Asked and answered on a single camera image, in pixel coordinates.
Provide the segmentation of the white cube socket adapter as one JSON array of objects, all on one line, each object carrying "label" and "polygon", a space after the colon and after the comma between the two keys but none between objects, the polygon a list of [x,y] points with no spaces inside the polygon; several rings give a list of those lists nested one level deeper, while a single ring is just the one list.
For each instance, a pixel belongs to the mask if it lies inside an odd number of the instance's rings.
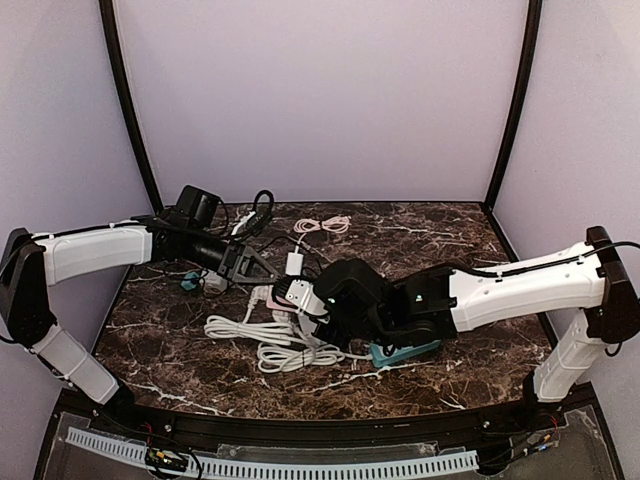
[{"label": "white cube socket adapter", "polygon": [[227,287],[227,281],[214,272],[207,273],[203,280],[204,289],[207,291],[222,292]]}]

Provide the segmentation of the white charger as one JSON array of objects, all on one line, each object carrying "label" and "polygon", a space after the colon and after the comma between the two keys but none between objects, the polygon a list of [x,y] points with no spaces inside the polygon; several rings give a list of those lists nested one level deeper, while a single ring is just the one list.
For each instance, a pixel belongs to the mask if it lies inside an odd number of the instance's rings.
[{"label": "white charger", "polygon": [[285,274],[287,276],[299,276],[302,273],[304,255],[299,252],[289,252],[287,254]]}]

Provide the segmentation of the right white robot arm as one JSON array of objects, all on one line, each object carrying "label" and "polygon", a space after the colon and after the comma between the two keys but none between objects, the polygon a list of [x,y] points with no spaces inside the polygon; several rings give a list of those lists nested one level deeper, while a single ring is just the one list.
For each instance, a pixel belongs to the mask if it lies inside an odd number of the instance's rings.
[{"label": "right white robot arm", "polygon": [[501,320],[573,309],[568,331],[524,384],[530,402],[559,403],[608,346],[639,333],[639,297],[620,246],[596,226],[555,254],[477,269],[442,263],[396,281],[360,259],[337,261],[311,288],[328,317],[317,333],[334,344],[419,347]]}]

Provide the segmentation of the white and pink cube socket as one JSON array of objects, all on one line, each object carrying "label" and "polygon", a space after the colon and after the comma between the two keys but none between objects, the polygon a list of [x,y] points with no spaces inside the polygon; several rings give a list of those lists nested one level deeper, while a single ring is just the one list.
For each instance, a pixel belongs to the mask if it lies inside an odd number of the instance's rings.
[{"label": "white and pink cube socket", "polygon": [[292,324],[297,318],[298,308],[290,303],[280,300],[274,301],[271,297],[268,297],[266,307],[271,311],[271,316],[275,322]]}]

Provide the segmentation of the teal charger plug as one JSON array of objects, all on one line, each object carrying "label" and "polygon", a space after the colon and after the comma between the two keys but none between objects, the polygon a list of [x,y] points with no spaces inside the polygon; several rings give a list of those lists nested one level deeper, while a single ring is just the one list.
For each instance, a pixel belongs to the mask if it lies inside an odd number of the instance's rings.
[{"label": "teal charger plug", "polygon": [[184,291],[191,292],[200,287],[201,274],[195,271],[188,272],[180,282],[180,286]]}]

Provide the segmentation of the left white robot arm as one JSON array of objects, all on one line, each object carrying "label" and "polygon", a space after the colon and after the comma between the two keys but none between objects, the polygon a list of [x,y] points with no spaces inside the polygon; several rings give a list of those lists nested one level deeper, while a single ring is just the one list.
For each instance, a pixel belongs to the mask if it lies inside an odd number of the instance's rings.
[{"label": "left white robot arm", "polygon": [[233,284],[263,285],[277,272],[251,246],[204,230],[145,217],[63,234],[11,232],[1,261],[4,341],[36,355],[100,406],[129,402],[132,393],[96,360],[51,311],[48,289],[114,267],[183,260]]}]

